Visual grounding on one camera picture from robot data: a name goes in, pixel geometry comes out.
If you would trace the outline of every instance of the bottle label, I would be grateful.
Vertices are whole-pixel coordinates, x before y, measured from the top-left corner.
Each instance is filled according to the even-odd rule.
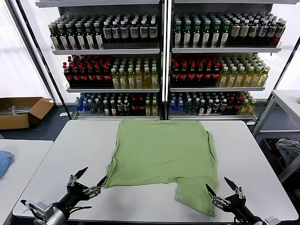
[[[111,39],[113,37],[111,28],[103,28],[103,34],[105,39]]]
[[[92,50],[92,49],[95,49],[95,45],[94,45],[92,36],[91,36],[91,35],[87,35],[87,36],[86,36],[86,39],[88,40],[90,49],[91,49],[91,50]]]
[[[197,48],[199,44],[200,34],[195,33],[193,39],[193,48]]]
[[[220,48],[225,47],[228,38],[228,33],[222,34]]]
[[[151,110],[150,109],[146,109],[146,115],[151,116]]]
[[[218,79],[219,78],[219,74],[212,74],[212,78]]]
[[[277,27],[274,36],[277,37],[277,38],[280,38],[282,36],[284,30],[285,30],[284,27]]]
[[[158,85],[158,78],[157,77],[153,77],[152,78],[152,86],[155,88]]]
[[[109,116],[109,110],[108,109],[104,109],[105,112],[105,116]]]
[[[112,82],[113,82],[114,88],[116,88],[116,89],[119,88],[118,79],[114,78],[114,79],[112,80]]]
[[[157,38],[158,28],[157,27],[149,27],[149,35],[150,35],[150,38]]]
[[[152,114],[153,114],[153,116],[157,116],[158,115],[158,109],[152,109]]]
[[[112,27],[112,37],[113,37],[114,39],[117,39],[117,38],[120,38],[120,37],[121,37],[121,33],[120,33],[119,27],[117,27],[117,28]]]
[[[273,37],[276,32],[276,28],[277,28],[277,26],[274,26],[274,27],[269,26],[266,36],[270,37],[270,38]]]
[[[188,74],[189,79],[194,79],[195,78],[195,74]]]
[[[129,81],[129,87],[130,87],[130,89],[135,88],[135,83],[134,83],[133,78],[128,78],[128,81]]]
[[[83,36],[77,36],[81,49],[86,49]]]
[[[141,89],[142,88],[142,80],[140,78],[136,79],[136,87],[137,87],[137,89]]]
[[[230,36],[237,37],[239,35],[240,26],[231,26]]]
[[[243,77],[239,76],[237,79],[236,79],[236,83],[235,83],[235,86],[238,88],[240,87],[240,83],[242,81]]]
[[[121,32],[121,38],[128,38],[128,28],[127,27],[120,27],[120,32]]]
[[[210,34],[208,34],[208,33],[203,34],[202,48],[206,48],[207,47],[207,42],[208,42],[209,36],[210,36]]]
[[[220,87],[224,87],[225,82],[226,82],[226,77],[223,76],[223,77],[221,78]]]
[[[96,35],[96,40],[97,40],[98,48],[103,49],[102,37],[100,35]]]
[[[191,37],[190,34],[185,34],[184,35],[184,40],[183,40],[183,47],[184,48],[188,48],[188,44],[189,44],[189,38]]]
[[[258,30],[257,26],[250,26],[249,32],[248,32],[248,37],[252,37],[252,38],[255,37],[257,34],[257,30]]]
[[[61,36],[61,37],[60,37],[60,40],[61,40],[62,45],[64,46],[65,50],[69,50],[69,45],[68,45],[68,42],[67,42],[66,37]]]
[[[196,78],[197,79],[202,79],[203,78],[203,74],[196,74]]]
[[[149,30],[148,27],[140,27],[141,30],[141,38],[148,38]]]
[[[112,109],[112,116],[116,116],[117,115],[117,110],[116,109]]]
[[[175,34],[175,48],[180,47],[180,38],[181,38],[181,34]]]
[[[187,75],[186,74],[180,74],[180,79],[186,79],[187,78]]]
[[[249,87],[251,79],[252,79],[252,77],[250,77],[250,76],[246,78],[244,87]]]
[[[69,38],[70,44],[72,46],[72,49],[73,50],[77,50],[77,45],[76,45],[74,37],[73,36],[69,36],[68,38]]]
[[[139,37],[139,28],[138,27],[130,27],[131,37],[138,38]]]
[[[203,75],[203,77],[204,77],[204,79],[210,79],[210,74],[205,73],[205,74]]]
[[[212,42],[211,42],[211,47],[212,48],[215,48],[217,46],[218,39],[219,39],[219,34],[214,33],[214,35],[212,36]]]
[[[120,78],[121,87],[124,89],[126,88],[126,82],[124,78]]]
[[[56,37],[51,37],[52,43],[55,47],[56,50],[59,50],[60,45],[58,44],[57,38]]]
[[[268,27],[260,26],[257,35],[259,37],[264,37],[266,36],[267,31],[268,31]]]
[[[240,105],[234,105],[234,109],[239,110],[240,109]]]
[[[245,37],[248,34],[249,26],[241,26],[239,36]]]
[[[229,78],[228,87],[232,88],[235,77],[232,76]]]

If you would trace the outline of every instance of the blue cloth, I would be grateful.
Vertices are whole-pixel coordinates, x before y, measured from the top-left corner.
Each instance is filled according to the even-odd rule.
[[[12,154],[8,151],[0,151],[0,177],[6,172],[9,160],[12,157]]]

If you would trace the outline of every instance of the gray cloth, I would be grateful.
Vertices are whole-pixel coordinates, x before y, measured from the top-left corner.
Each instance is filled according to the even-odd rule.
[[[276,147],[282,155],[286,166],[300,154],[300,145],[297,141],[282,138],[276,143]]]

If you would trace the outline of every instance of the red bottle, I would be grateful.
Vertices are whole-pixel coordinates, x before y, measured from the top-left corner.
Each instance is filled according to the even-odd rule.
[[[186,83],[186,79],[187,79],[187,74],[188,74],[188,69],[187,69],[187,65],[186,63],[183,63],[182,65],[182,69],[179,75],[180,78],[180,85],[184,86]]]
[[[193,86],[195,83],[195,63],[192,63],[191,68],[189,69],[188,83],[190,86]]]

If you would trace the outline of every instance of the water bottle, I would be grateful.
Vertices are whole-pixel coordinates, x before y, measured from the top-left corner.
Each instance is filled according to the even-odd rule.
[[[176,114],[176,104],[175,104],[175,100],[171,100],[171,103],[170,103],[170,110],[169,110],[169,114],[171,116],[175,115]]]
[[[183,100],[179,100],[178,105],[177,105],[177,115],[182,116],[183,115]]]

